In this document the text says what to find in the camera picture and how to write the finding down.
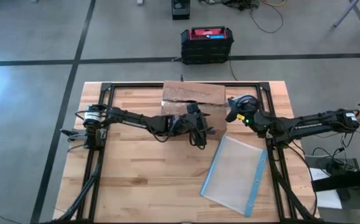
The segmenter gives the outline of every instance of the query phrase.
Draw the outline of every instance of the black metal frame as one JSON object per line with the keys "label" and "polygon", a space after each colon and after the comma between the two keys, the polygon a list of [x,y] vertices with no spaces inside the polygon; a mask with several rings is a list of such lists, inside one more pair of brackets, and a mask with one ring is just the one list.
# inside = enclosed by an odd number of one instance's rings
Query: black metal frame
{"label": "black metal frame", "polygon": [[[272,115],[275,115],[274,104],[273,104],[273,99],[272,99],[272,95],[271,95],[271,91],[270,91],[269,82],[201,82],[201,83],[224,85],[227,87],[235,87],[235,86],[253,87],[253,88],[255,88],[255,90],[257,92],[258,100],[260,100],[262,102],[260,104],[260,110],[262,110],[262,111],[265,110],[264,103],[263,103],[264,100],[263,100],[263,96],[262,96],[262,90],[263,90],[267,96],[266,100],[268,101],[269,113]],[[105,97],[107,91],[109,91],[109,99],[108,99],[108,103],[106,103],[106,104],[108,106],[112,106],[115,88],[126,88],[126,87],[135,87],[135,88],[163,87],[163,82],[102,83],[98,103],[104,103],[104,97]],[[102,166],[103,166],[103,158],[104,158],[104,152],[105,152],[106,139],[107,138],[103,139],[104,147],[99,150],[98,161],[97,161],[96,167],[100,166],[102,168]],[[290,185],[290,180],[289,180],[289,176],[288,176],[287,165],[285,162],[285,156],[283,153],[283,149],[276,148],[272,138],[266,138],[265,142],[266,142],[266,147],[267,147],[267,151],[268,151],[270,170],[272,172],[273,188],[274,188],[275,200],[276,200],[280,223],[294,223],[294,224],[318,223],[318,222],[324,223],[322,220],[318,221],[318,220],[299,220],[298,219],[297,214],[296,214],[295,205],[301,205],[301,203],[290,190],[291,185]],[[274,153],[273,153],[274,150],[278,151],[278,157],[279,157],[278,160],[275,160]],[[84,187],[86,185],[87,181],[90,179],[94,152],[95,152],[94,150],[90,150],[88,153],[82,187]],[[279,161],[279,163],[280,163],[281,172],[277,168],[276,161]],[[95,180],[95,183],[94,183],[92,199],[91,199],[90,209],[89,209],[89,213],[88,213],[89,220],[94,220],[95,209],[97,206],[98,189],[100,186],[100,177],[101,177],[101,172],[98,173],[97,179]],[[288,194],[285,195],[287,198],[288,206],[289,206],[290,218],[285,217],[285,212],[284,212],[284,208],[283,208],[283,204],[282,204],[282,196],[281,196],[280,187],[279,187],[280,185],[283,188],[284,187],[288,188],[289,189],[288,192],[291,193],[290,196]],[[83,219],[84,207],[85,207],[85,201],[83,199],[80,202],[80,205],[78,207],[76,220],[80,221]]]}

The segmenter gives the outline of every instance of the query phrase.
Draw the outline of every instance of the wooden table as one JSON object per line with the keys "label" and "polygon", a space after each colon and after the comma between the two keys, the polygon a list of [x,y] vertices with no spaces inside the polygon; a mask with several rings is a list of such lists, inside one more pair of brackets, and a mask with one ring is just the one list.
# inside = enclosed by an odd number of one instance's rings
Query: wooden table
{"label": "wooden table", "polygon": [[[98,102],[100,86],[100,82],[85,83],[79,110]],[[285,82],[270,82],[270,87],[277,116],[293,117]],[[246,93],[256,95],[254,88],[226,88],[227,97]],[[116,88],[113,106],[154,116],[160,114],[161,95],[161,88]],[[75,128],[83,128],[80,119],[76,119]],[[264,140],[240,121],[227,124],[227,134],[265,149]],[[160,143],[143,129],[112,124],[105,148],[95,222],[278,222],[268,163],[249,218],[199,195],[218,143],[208,141],[202,151],[190,146],[188,141]],[[82,148],[67,154],[56,208],[66,210],[80,192],[87,154]],[[315,196],[305,164],[291,150],[285,150],[285,157],[294,193],[313,211]],[[288,214],[283,192],[282,199]],[[90,197],[86,201],[85,215],[89,202]],[[62,212],[56,210],[54,218],[61,215]]]}

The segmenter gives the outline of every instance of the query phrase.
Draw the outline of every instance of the yellow label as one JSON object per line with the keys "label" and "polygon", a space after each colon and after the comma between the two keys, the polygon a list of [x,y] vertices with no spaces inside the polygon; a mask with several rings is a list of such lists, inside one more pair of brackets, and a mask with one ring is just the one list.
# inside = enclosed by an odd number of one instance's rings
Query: yellow label
{"label": "yellow label", "polygon": [[238,119],[241,119],[242,121],[245,119],[245,117],[242,116],[241,114],[237,114],[237,118],[238,118]]}

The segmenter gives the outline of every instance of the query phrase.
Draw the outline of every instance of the table leg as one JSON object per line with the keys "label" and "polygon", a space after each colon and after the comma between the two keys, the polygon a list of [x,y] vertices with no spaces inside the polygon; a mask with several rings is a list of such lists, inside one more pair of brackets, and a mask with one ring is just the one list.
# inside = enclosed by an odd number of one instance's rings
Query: table leg
{"label": "table leg", "polygon": [[335,23],[334,26],[337,27],[340,25],[340,23],[343,21],[343,19],[349,14],[349,12],[356,6],[356,4],[359,2],[359,0],[353,0],[349,4],[349,6],[346,8],[346,10],[343,12],[341,18],[339,18]]}

